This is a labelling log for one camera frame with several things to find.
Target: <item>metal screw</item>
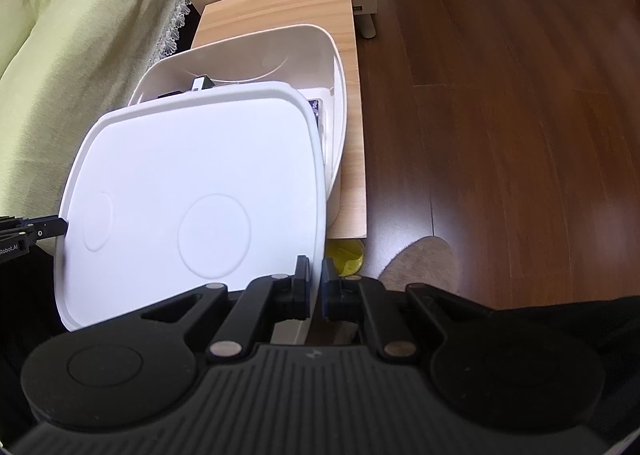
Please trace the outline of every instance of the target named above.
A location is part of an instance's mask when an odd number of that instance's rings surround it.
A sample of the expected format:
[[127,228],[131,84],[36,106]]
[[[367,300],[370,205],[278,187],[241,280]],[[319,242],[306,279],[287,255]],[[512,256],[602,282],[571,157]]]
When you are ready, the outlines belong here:
[[219,358],[230,358],[242,352],[242,345],[235,341],[216,341],[209,347],[209,352]]
[[393,358],[408,358],[413,356],[416,350],[410,341],[391,341],[385,345],[385,352]]

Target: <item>white plastic lid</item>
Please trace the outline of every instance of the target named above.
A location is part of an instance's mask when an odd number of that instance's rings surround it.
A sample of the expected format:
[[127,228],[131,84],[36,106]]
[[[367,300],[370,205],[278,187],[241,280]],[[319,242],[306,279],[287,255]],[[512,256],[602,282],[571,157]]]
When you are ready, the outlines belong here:
[[55,294],[69,330],[210,281],[292,273],[319,284],[324,168],[314,115],[286,83],[219,86],[111,112],[62,198]]

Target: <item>white storage bin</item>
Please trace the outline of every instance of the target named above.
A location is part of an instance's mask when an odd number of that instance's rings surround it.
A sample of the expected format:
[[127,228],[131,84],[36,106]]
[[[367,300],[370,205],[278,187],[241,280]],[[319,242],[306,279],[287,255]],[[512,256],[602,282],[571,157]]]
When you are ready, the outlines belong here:
[[286,82],[306,99],[321,100],[319,133],[330,226],[340,209],[340,161],[347,125],[344,70],[331,35],[316,25],[291,25],[175,54],[146,72],[129,106],[174,90],[190,90],[193,79],[204,74],[216,85]]
[[[308,102],[285,83],[229,85],[101,117],[71,168],[54,285],[69,330],[211,281],[230,291],[324,257],[324,166]],[[302,342],[305,323],[276,327]]]

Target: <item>dark wooden floor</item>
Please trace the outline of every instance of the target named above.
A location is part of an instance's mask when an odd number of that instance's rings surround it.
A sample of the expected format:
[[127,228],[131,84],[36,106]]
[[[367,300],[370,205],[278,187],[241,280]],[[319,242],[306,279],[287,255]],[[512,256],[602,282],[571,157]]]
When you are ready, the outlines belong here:
[[487,305],[640,294],[640,1],[378,1],[364,273],[435,234]]

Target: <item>black pants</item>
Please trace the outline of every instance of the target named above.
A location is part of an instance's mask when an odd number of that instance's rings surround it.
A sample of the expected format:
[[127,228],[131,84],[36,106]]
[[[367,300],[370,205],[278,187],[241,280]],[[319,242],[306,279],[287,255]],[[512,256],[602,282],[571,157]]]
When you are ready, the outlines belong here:
[[[590,426],[614,443],[640,426],[640,297],[502,311],[587,343],[606,370]],[[35,421],[20,389],[20,368],[40,343],[60,334],[53,259],[33,247],[0,265],[0,440],[11,443]]]

